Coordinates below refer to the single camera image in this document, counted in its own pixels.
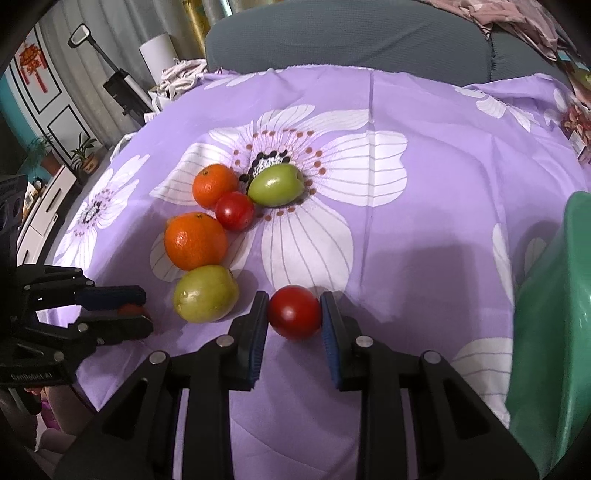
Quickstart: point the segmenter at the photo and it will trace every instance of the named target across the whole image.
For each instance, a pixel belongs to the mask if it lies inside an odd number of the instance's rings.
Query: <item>white cabinet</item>
[[[17,265],[37,263],[51,229],[59,218],[58,209],[75,182],[76,177],[72,172],[62,166],[37,199],[18,236]]]
[[[34,228],[28,228],[17,250],[17,265],[37,263],[43,248],[43,236]]]

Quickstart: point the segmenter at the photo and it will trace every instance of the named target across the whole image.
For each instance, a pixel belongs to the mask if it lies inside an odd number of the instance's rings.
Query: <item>purple bedsheet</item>
[[[171,308],[182,272],[164,252],[165,221],[198,209],[191,184],[205,165],[241,173],[260,152],[287,152],[307,194],[231,236],[241,298],[228,319],[257,290],[335,291],[366,335],[453,360],[508,425],[514,287],[569,196],[587,190],[556,125],[571,101],[543,75],[468,88],[334,66],[208,75],[121,151],[59,245],[55,264],[145,288],[157,330],[99,349],[80,385],[100,408],[151,351],[194,351],[227,331]],[[270,329],[256,388],[230,400],[238,480],[354,478],[360,397],[333,389],[319,336],[294,343]]]

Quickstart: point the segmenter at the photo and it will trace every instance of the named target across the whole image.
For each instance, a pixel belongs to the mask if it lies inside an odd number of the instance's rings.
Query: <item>pink blanket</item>
[[[536,0],[421,0],[476,23],[486,38],[497,24],[542,55],[556,60],[558,35],[552,17]]]

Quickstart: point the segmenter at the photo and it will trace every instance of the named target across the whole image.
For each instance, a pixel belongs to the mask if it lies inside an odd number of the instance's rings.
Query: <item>green apple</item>
[[[304,177],[296,166],[279,163],[265,168],[248,187],[253,202],[265,207],[280,207],[293,202],[304,192]]]
[[[174,310],[187,322],[215,322],[238,301],[238,283],[227,268],[207,265],[188,272],[173,294]]]

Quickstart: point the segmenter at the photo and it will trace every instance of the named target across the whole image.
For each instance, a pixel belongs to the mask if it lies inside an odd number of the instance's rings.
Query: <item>mandarin orange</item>
[[[193,198],[203,208],[213,210],[224,193],[238,190],[238,184],[231,168],[216,163],[205,167],[193,180]]]
[[[219,265],[228,250],[228,239],[221,224],[207,213],[185,213],[168,223],[164,249],[174,265],[190,271]]]

